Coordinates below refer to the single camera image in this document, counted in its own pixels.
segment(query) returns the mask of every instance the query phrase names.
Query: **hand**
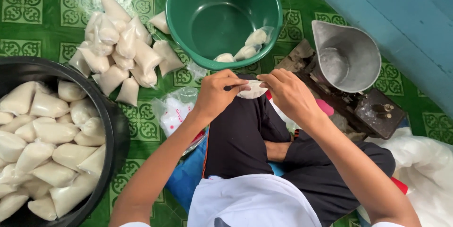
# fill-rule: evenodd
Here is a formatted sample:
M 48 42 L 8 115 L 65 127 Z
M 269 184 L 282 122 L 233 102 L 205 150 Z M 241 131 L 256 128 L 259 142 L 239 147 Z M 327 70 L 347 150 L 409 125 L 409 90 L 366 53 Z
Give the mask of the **hand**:
M 238 78 L 228 69 L 206 76 L 201 81 L 201 90 L 192 111 L 196 114 L 196 119 L 209 124 L 225 110 L 239 92 L 250 90 L 248 82 L 246 79 Z M 225 86 L 231 86 L 231 90 L 225 91 Z
M 277 107 L 302 129 L 314 118 L 325 116 L 308 87 L 292 72 L 275 69 L 256 77 L 263 81 L 260 87 L 270 90 Z

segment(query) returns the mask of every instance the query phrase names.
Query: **person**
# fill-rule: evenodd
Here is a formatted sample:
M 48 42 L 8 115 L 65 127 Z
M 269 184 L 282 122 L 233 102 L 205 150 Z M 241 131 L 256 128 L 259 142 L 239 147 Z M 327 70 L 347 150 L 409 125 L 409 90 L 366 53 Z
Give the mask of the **person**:
M 257 76 L 274 103 L 303 130 L 291 142 L 265 96 L 248 100 L 251 77 L 223 70 L 205 77 L 192 112 L 143 163 L 118 196 L 110 227 L 147 227 L 152 205 L 181 154 L 207 125 L 207 153 L 187 227 L 328 227 L 360 204 L 374 227 L 420 227 L 390 180 L 390 151 L 351 142 L 293 73 Z M 286 171 L 274 175 L 269 161 Z

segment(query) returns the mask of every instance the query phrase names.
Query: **orange stripe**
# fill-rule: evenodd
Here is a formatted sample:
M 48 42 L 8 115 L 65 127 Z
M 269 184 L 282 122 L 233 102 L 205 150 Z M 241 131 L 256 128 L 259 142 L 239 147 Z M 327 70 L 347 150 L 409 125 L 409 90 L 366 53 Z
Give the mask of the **orange stripe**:
M 209 133 L 211 132 L 211 124 L 209 124 L 209 131 L 207 132 L 207 139 L 206 139 L 206 153 L 204 154 L 204 162 L 203 162 L 203 172 L 201 172 L 201 178 L 204 178 L 204 171 L 206 170 L 206 159 L 207 159 L 207 144 L 209 143 Z

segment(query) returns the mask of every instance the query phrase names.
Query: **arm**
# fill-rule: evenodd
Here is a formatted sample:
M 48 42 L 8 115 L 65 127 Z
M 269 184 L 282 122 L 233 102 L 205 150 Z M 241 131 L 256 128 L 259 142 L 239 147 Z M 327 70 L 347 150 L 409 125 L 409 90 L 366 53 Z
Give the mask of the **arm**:
M 258 78 L 270 89 L 274 103 L 320 145 L 373 224 L 421 227 L 409 199 L 321 111 L 300 79 L 284 69 Z
M 207 76 L 193 111 L 181 126 L 160 145 L 126 184 L 113 207 L 109 227 L 126 223 L 150 223 L 150 211 L 167 183 L 184 150 L 195 136 L 218 116 L 240 91 L 250 90 L 248 80 L 239 79 L 230 70 Z M 232 86 L 225 91 L 225 86 Z

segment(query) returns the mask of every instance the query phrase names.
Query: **black pants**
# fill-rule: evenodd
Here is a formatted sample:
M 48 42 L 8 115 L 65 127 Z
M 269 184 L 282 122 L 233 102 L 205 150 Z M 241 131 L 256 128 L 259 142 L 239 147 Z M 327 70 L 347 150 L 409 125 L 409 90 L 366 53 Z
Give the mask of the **black pants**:
M 285 122 L 264 95 L 254 100 L 235 97 L 210 125 L 203 178 L 274 174 L 264 140 L 289 142 L 290 138 Z M 395 161 L 389 150 L 362 141 L 355 144 L 387 176 L 393 174 Z M 291 144 L 283 166 L 286 174 L 281 177 L 301 190 L 323 227 L 360 205 L 327 155 L 306 133 L 301 132 Z

